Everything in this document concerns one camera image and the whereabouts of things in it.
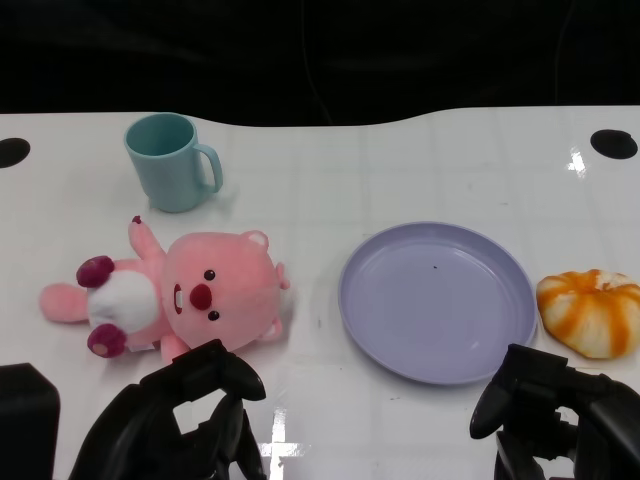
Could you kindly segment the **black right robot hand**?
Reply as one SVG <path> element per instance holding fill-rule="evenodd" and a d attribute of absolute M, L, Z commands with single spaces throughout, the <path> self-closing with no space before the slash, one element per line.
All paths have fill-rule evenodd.
<path fill-rule="evenodd" d="M 564 357 L 516 344 L 484 389 L 470 435 L 496 437 L 497 479 L 542 479 L 542 459 L 568 458 L 576 479 L 639 476 L 639 395 Z"/>

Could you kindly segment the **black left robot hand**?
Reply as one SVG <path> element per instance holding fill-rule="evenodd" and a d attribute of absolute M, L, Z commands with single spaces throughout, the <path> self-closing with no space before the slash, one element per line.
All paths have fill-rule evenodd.
<path fill-rule="evenodd" d="M 181 432 L 174 410 L 224 391 L 208 420 Z M 236 464 L 247 479 L 266 476 L 244 401 L 265 399 L 243 359 L 210 341 L 123 389 L 85 438 L 73 479 L 226 479 Z"/>

